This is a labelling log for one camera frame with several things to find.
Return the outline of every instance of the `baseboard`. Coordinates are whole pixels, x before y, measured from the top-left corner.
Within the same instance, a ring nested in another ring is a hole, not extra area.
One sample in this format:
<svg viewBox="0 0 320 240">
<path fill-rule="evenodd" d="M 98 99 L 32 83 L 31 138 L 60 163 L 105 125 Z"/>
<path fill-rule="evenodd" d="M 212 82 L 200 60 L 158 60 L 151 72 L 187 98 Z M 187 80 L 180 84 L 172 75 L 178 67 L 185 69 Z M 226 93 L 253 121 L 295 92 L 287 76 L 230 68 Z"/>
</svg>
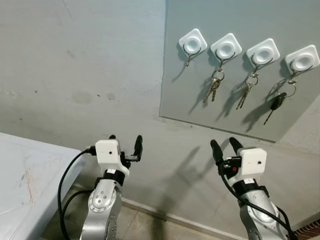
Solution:
<svg viewBox="0 0 320 240">
<path fill-rule="evenodd" d="M 81 184 L 75 183 L 73 185 L 73 187 L 76 187 L 79 190 L 86 190 L 88 189 L 87 187 L 82 186 Z M 142 213 L 145 214 L 149 214 L 152 216 L 155 216 L 157 218 L 175 223 L 175 224 L 179 224 L 181 226 L 199 231 L 201 233 L 204 234 L 208 234 L 210 236 L 222 239 L 222 240 L 247 240 L 246 238 L 240 237 L 240 236 L 236 236 L 209 226 L 205 226 L 203 224 L 194 222 L 194 221 L 190 221 L 188 219 L 173 215 L 173 214 L 169 214 L 169 213 L 165 213 L 165 212 L 160 212 L 157 209 L 138 203 L 136 201 L 132 201 L 126 198 L 122 198 L 122 205 L 134 210 L 138 210 Z"/>
<path fill-rule="evenodd" d="M 309 217 L 307 217 L 306 219 L 298 222 L 297 224 L 294 224 L 291 226 L 292 230 L 296 231 L 314 221 L 317 221 L 318 219 L 320 219 L 320 212 L 315 213 L 314 215 L 311 215 Z"/>
</svg>

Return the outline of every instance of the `gray wall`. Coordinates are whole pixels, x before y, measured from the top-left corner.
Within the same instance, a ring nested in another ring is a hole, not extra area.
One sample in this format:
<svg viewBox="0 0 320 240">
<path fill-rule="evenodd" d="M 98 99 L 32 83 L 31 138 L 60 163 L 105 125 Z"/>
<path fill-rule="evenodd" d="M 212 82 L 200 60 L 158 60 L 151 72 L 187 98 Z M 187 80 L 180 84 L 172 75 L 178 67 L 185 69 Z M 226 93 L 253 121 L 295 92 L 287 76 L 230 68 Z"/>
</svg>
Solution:
<svg viewBox="0 0 320 240">
<path fill-rule="evenodd" d="M 77 149 L 114 133 L 128 152 L 142 134 L 125 198 L 246 236 L 209 148 L 230 134 L 158 117 L 164 34 L 162 0 L 0 1 L 0 131 Z M 238 138 L 267 150 L 260 182 L 292 224 L 319 210 L 319 103 L 276 144 Z"/>
</svg>

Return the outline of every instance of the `floor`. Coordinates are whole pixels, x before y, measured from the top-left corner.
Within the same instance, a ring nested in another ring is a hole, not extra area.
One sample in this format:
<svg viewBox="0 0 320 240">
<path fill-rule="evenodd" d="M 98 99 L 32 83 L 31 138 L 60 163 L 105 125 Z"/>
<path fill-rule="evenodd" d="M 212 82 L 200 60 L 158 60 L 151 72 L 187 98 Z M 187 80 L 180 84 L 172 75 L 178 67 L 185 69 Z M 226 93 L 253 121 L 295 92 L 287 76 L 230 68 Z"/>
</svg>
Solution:
<svg viewBox="0 0 320 240">
<path fill-rule="evenodd" d="M 72 188 L 65 199 L 78 189 Z M 88 195 L 78 195 L 65 215 L 66 227 L 72 240 L 79 239 L 82 223 L 87 216 Z M 117 220 L 117 240 L 220 240 L 190 228 L 153 217 L 123 206 Z M 41 240 L 64 240 L 59 215 L 56 212 L 44 230 Z"/>
</svg>

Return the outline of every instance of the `white square hook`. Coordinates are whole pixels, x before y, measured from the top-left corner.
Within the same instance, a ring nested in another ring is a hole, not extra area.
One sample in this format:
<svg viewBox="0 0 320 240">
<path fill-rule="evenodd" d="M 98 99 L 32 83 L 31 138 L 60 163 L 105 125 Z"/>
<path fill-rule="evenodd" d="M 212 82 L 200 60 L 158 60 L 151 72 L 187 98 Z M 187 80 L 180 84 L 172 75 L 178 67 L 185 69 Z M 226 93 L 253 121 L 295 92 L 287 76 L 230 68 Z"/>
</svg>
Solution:
<svg viewBox="0 0 320 240">
<path fill-rule="evenodd" d="M 228 60 L 238 56 L 242 48 L 233 33 L 228 33 L 210 47 L 213 54 L 221 60 Z"/>
<path fill-rule="evenodd" d="M 188 57 L 200 54 L 208 47 L 205 38 L 197 28 L 180 38 L 178 43 Z"/>
<path fill-rule="evenodd" d="M 290 72 L 303 72 L 320 65 L 315 45 L 309 45 L 285 56 L 284 61 Z"/>
<path fill-rule="evenodd" d="M 280 58 L 279 50 L 272 38 L 268 38 L 249 48 L 246 51 L 246 55 L 254 68 L 256 65 L 273 63 Z"/>
</svg>

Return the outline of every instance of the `key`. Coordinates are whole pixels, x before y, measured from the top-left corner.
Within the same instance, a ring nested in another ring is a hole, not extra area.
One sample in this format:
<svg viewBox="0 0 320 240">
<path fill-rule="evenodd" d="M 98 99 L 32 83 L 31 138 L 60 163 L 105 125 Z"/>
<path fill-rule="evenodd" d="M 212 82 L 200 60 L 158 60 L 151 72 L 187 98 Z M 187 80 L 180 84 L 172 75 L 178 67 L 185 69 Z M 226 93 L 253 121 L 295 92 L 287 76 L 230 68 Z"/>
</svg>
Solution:
<svg viewBox="0 0 320 240">
<path fill-rule="evenodd" d="M 269 113 L 268 117 L 266 118 L 266 120 L 264 121 L 263 125 L 266 125 L 266 123 L 268 122 L 269 118 L 271 117 L 271 114 L 277 110 L 278 108 L 281 107 L 281 105 L 284 103 L 285 99 L 287 97 L 287 93 L 283 92 L 281 94 L 279 94 L 278 96 L 276 96 L 273 100 L 273 103 L 271 104 L 271 112 Z"/>
<path fill-rule="evenodd" d="M 216 92 L 218 87 L 220 86 L 220 79 L 218 79 L 212 86 L 212 100 L 211 102 L 213 102 L 216 99 Z"/>
<path fill-rule="evenodd" d="M 212 102 L 215 100 L 216 98 L 216 91 L 217 91 L 217 88 L 219 87 L 220 85 L 220 82 L 221 80 L 217 77 L 213 77 L 212 78 L 212 82 L 211 82 L 211 85 L 210 85 L 210 88 L 207 92 L 207 94 L 205 95 L 205 98 L 203 99 L 203 102 L 205 103 L 208 99 L 208 97 L 210 96 L 210 94 L 212 93 Z"/>
<path fill-rule="evenodd" d="M 248 97 L 248 94 L 250 93 L 252 87 L 253 87 L 253 84 L 252 84 L 252 83 L 248 83 L 248 84 L 246 85 L 246 89 L 244 90 L 243 95 L 242 95 L 242 97 L 241 97 L 241 99 L 240 99 L 240 101 L 239 101 L 238 106 L 236 107 L 236 109 L 238 109 L 238 108 L 241 109 L 241 108 L 243 107 L 243 105 L 244 105 L 244 103 L 245 103 L 245 100 L 246 100 L 246 98 Z"/>
</svg>

